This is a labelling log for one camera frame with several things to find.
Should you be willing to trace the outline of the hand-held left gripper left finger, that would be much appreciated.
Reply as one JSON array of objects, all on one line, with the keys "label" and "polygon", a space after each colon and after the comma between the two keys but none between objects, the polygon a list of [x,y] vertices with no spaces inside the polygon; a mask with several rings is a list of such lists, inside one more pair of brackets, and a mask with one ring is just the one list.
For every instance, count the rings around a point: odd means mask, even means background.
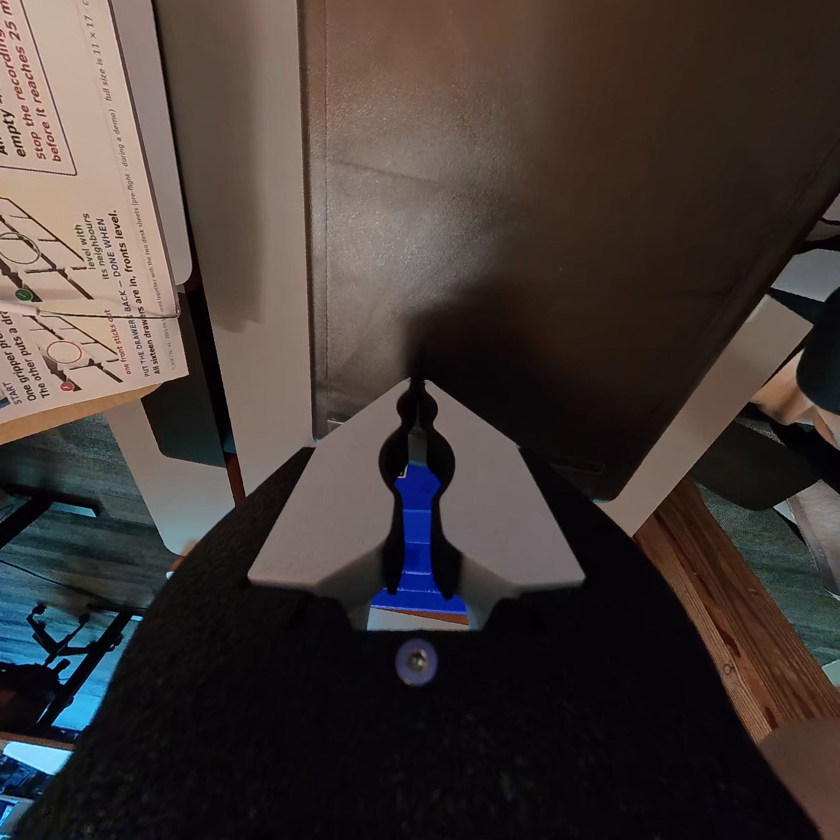
[{"label": "hand-held left gripper left finger", "polygon": [[336,600],[355,629],[403,573],[417,391],[406,379],[321,439],[248,571],[252,585]]}]

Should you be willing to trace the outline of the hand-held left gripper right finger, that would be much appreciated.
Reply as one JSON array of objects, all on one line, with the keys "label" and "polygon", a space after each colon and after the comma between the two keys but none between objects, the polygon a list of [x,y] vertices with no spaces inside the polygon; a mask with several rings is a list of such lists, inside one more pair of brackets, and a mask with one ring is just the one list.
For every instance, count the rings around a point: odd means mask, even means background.
[{"label": "hand-held left gripper right finger", "polygon": [[481,629],[501,600],[581,586],[585,573],[519,447],[436,384],[432,428],[455,457],[439,512],[460,554],[455,588],[469,626]]}]

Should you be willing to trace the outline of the black drawer cabinet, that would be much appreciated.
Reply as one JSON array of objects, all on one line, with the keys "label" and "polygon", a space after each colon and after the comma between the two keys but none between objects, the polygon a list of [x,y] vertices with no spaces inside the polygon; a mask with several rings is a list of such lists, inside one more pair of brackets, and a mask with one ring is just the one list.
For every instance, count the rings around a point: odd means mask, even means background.
[{"label": "black drawer cabinet", "polygon": [[838,2],[299,2],[313,430],[423,375],[617,497],[838,193]]}]

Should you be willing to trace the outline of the person's left forearm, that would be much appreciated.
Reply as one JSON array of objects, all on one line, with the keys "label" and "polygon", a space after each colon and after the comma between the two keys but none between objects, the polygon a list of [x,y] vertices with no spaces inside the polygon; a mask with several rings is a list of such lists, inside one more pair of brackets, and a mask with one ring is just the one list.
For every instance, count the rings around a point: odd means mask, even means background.
[{"label": "person's left forearm", "polygon": [[823,838],[839,838],[839,719],[792,721],[759,750]]}]

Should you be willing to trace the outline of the wooden desk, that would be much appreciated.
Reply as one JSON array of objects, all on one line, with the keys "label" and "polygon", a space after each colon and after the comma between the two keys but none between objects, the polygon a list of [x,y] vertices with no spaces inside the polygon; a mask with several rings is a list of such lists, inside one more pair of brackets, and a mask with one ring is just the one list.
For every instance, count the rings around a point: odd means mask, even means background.
[{"label": "wooden desk", "polygon": [[793,723],[838,720],[838,689],[712,516],[692,478],[669,492],[634,540],[694,624],[753,741]]}]

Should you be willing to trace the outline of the beige pants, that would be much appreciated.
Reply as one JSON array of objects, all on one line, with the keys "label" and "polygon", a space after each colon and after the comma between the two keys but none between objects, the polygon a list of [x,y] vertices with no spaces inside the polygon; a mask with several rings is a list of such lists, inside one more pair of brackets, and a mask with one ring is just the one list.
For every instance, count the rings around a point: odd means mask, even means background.
[{"label": "beige pants", "polygon": [[826,443],[839,449],[839,414],[817,406],[796,380],[803,353],[800,350],[786,361],[753,395],[751,403],[782,426],[799,424],[814,429]]}]

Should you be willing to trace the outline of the black office chair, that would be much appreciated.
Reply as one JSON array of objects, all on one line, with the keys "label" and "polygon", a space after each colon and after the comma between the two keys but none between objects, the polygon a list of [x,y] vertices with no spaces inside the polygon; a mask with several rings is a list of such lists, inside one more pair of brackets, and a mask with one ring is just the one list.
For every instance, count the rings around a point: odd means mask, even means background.
[{"label": "black office chair", "polygon": [[839,593],[839,454],[813,423],[779,420],[750,402],[690,474],[748,510],[787,506],[784,518],[810,551],[824,587]]}]

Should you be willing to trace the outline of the light wooden board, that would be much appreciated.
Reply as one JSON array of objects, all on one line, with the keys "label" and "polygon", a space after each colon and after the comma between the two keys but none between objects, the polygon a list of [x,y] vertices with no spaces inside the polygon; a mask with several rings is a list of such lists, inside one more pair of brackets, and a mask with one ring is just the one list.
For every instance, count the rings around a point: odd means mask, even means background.
[{"label": "light wooden board", "polygon": [[104,413],[113,408],[137,402],[153,393],[159,385],[148,385],[130,392],[107,395],[85,402],[58,406],[29,416],[10,419],[1,423],[1,446],[21,438],[39,434],[79,419]]}]

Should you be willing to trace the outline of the black chair base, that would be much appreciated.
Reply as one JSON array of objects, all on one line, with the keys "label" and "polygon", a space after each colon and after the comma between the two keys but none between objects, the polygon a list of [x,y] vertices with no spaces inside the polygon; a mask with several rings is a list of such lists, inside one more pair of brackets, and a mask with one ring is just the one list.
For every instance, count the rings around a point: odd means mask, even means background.
[{"label": "black chair base", "polygon": [[57,637],[46,610],[40,602],[26,617],[42,661],[1,663],[2,732],[43,737],[54,729],[95,669],[127,640],[130,625],[146,614],[142,607],[91,605],[73,629]]}]

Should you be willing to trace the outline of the printed instruction sheet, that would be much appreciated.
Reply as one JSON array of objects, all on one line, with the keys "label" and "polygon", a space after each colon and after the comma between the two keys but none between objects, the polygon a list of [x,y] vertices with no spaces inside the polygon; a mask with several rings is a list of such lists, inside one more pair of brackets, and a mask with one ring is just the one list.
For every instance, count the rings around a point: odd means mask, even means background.
[{"label": "printed instruction sheet", "polygon": [[114,2],[1,2],[1,420],[188,374]]}]

